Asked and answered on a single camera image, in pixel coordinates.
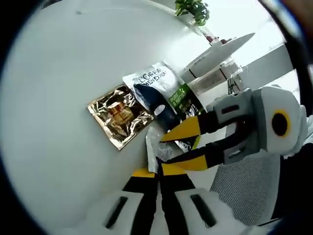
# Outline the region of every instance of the l'oreal packet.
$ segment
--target l'oreal packet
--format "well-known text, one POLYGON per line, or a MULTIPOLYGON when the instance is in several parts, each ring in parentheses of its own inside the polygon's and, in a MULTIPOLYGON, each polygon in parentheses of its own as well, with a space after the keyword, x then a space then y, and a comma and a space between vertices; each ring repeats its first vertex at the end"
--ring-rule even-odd
MULTIPOLYGON (((188 117, 205 110, 188 85, 164 63, 160 62, 123 77, 136 99, 155 114, 165 132, 172 130, 188 117)), ((177 141, 187 152, 197 146, 195 137, 177 141)))

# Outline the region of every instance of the gold sachet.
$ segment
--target gold sachet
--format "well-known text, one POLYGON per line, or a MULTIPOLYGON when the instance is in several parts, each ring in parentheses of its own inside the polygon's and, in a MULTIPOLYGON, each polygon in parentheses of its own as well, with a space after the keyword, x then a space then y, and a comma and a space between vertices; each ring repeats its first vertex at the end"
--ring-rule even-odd
POLYGON ((88 110, 118 150, 154 118, 125 85, 91 102, 88 110))

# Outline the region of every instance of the potted plant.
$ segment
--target potted plant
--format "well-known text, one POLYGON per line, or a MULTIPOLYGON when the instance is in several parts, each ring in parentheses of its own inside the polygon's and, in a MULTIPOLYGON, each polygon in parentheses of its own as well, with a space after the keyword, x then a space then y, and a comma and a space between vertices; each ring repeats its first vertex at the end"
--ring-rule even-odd
POLYGON ((210 17, 207 4, 202 0, 176 0, 175 15, 188 24, 204 26, 210 17))

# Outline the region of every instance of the yellow circle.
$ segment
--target yellow circle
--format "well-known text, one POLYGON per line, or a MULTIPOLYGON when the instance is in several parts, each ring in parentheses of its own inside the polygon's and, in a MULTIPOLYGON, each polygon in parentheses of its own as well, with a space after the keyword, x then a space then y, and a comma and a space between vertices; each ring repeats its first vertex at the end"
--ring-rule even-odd
POLYGON ((272 120, 273 120, 273 118, 274 118, 274 116, 275 116, 276 114, 281 114, 281 115, 283 115, 283 116, 285 117, 286 121, 287 121, 287 129, 286 129, 286 132, 285 132, 282 136, 279 136, 279 135, 277 135, 277 136, 279 136, 279 137, 286 137, 286 136, 289 134, 290 129, 291 129, 291 122, 290 122, 289 115, 287 114, 287 112, 286 112, 285 110, 283 110, 283 109, 278 109, 278 110, 276 110, 276 112, 274 113, 274 115, 273 115, 273 117, 272 117, 272 120))

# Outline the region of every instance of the white table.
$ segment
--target white table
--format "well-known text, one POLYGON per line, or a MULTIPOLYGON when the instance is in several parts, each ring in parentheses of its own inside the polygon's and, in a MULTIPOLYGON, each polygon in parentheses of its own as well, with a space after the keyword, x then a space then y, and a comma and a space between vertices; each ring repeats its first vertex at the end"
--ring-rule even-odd
POLYGON ((63 0, 35 14, 2 77, 2 160, 26 209, 49 231, 75 224, 146 162, 147 128, 118 151, 87 104, 124 75, 164 59, 179 71, 209 47, 153 2, 96 2, 63 0))

